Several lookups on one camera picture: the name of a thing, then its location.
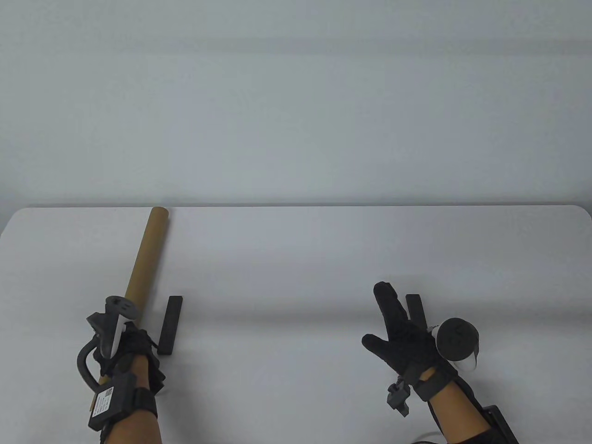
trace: white wall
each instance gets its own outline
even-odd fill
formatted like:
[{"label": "white wall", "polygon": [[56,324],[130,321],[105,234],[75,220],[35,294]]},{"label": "white wall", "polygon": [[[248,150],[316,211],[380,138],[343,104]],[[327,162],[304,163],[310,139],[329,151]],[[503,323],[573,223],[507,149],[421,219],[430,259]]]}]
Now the white wall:
[{"label": "white wall", "polygon": [[31,204],[589,205],[591,20],[587,0],[3,0],[0,227]]}]

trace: black glove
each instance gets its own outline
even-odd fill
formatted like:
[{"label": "black glove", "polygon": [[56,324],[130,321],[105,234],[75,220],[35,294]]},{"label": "black glove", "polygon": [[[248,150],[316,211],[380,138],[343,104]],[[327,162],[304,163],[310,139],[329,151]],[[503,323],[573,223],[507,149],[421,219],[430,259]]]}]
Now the black glove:
[{"label": "black glove", "polygon": [[160,361],[154,355],[152,347],[156,347],[154,341],[145,330],[140,330],[133,322],[126,322],[126,330],[121,334],[117,353],[111,359],[101,355],[99,348],[95,350],[92,357],[101,366],[101,375],[113,376],[115,371],[127,372],[131,362],[136,355],[144,355],[148,359],[148,381],[150,391],[154,394],[164,386],[164,374],[159,370]]},{"label": "black glove", "polygon": [[[433,396],[434,390],[441,390],[457,376],[457,371],[440,356],[433,336],[409,320],[391,284],[377,283],[374,296],[387,327],[388,341],[366,334],[362,344],[412,385],[422,399]],[[432,367],[436,368],[436,378],[430,377],[427,382],[419,381],[420,375]]]}]

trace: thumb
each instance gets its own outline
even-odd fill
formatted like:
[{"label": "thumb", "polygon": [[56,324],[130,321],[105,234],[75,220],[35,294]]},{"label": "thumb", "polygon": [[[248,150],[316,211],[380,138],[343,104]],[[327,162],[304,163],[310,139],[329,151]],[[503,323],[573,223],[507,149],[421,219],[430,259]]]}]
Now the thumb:
[{"label": "thumb", "polygon": [[365,334],[362,338],[362,345],[385,362],[391,354],[390,344],[374,334]]}]

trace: black cable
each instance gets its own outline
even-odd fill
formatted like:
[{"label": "black cable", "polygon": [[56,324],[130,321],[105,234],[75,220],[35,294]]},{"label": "black cable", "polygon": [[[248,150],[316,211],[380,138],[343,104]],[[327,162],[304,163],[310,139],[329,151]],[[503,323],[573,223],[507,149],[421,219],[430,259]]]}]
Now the black cable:
[{"label": "black cable", "polygon": [[91,390],[95,393],[99,391],[99,383],[96,379],[91,375],[87,365],[86,365],[86,357],[92,352],[96,347],[99,345],[99,339],[96,336],[93,338],[80,350],[78,353],[78,358],[76,359],[76,366],[78,367],[78,372],[84,382],[91,388]]}]

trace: finger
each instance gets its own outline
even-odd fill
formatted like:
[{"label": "finger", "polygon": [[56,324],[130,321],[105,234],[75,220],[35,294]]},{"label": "finger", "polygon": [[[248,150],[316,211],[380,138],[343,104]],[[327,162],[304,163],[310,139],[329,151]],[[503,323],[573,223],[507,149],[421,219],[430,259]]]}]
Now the finger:
[{"label": "finger", "polygon": [[374,353],[380,359],[388,364],[388,357],[390,356],[390,346],[387,341],[380,339],[374,334],[365,334],[362,338],[362,345],[366,350]]},{"label": "finger", "polygon": [[396,321],[408,319],[407,312],[401,305],[395,289],[388,282],[379,282],[374,285],[374,297],[382,312],[387,329],[392,327]]}]

